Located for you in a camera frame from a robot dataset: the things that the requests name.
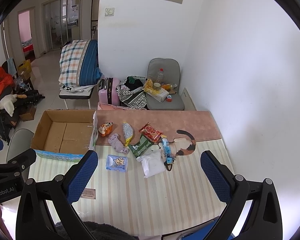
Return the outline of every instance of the brown printed label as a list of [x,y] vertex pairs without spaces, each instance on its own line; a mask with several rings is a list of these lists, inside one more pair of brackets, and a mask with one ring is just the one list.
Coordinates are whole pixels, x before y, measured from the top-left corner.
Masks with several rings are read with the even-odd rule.
[[94,188],[85,188],[81,194],[82,198],[96,199],[96,190]]

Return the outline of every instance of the white tissue package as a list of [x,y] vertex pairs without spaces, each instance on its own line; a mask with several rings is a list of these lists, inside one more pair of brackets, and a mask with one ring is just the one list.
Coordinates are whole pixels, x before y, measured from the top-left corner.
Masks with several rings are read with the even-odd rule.
[[145,179],[166,170],[161,159],[161,149],[153,152],[148,150],[143,155],[138,157],[137,161],[141,162],[142,164],[143,172],[145,173]]

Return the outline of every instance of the checkered cloth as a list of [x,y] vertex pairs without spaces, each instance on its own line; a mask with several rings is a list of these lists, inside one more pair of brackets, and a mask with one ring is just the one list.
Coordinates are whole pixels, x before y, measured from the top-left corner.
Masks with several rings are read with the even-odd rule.
[[61,85],[80,86],[80,71],[89,42],[90,40],[78,40],[63,47],[60,58],[59,82]]

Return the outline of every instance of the gray chair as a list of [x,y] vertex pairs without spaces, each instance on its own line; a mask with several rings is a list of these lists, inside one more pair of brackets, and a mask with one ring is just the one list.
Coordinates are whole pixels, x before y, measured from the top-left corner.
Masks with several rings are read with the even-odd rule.
[[180,66],[177,61],[170,58],[155,58],[150,61],[148,66],[147,78],[155,79],[160,68],[163,68],[164,83],[165,84],[177,84],[174,95],[171,95],[172,102],[158,102],[151,95],[146,94],[147,106],[149,110],[181,110],[185,109],[185,105],[178,94],[180,83]]
[[[12,158],[16,157],[20,153],[23,153],[24,151],[30,149],[31,140],[33,138],[34,133],[31,132],[28,129],[20,129],[16,131],[9,143],[8,147],[8,154],[7,154],[7,161],[11,160]],[[29,177],[29,169],[25,169],[22,172],[22,177],[26,181]]]

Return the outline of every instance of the stool leg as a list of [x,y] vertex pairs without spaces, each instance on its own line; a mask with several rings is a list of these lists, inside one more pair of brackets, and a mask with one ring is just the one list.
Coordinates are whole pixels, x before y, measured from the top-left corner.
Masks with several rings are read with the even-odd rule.
[[68,108],[68,105],[67,105],[67,101],[66,101],[65,99],[63,99],[63,100],[64,100],[64,102],[65,102],[66,109],[69,109],[69,108]]

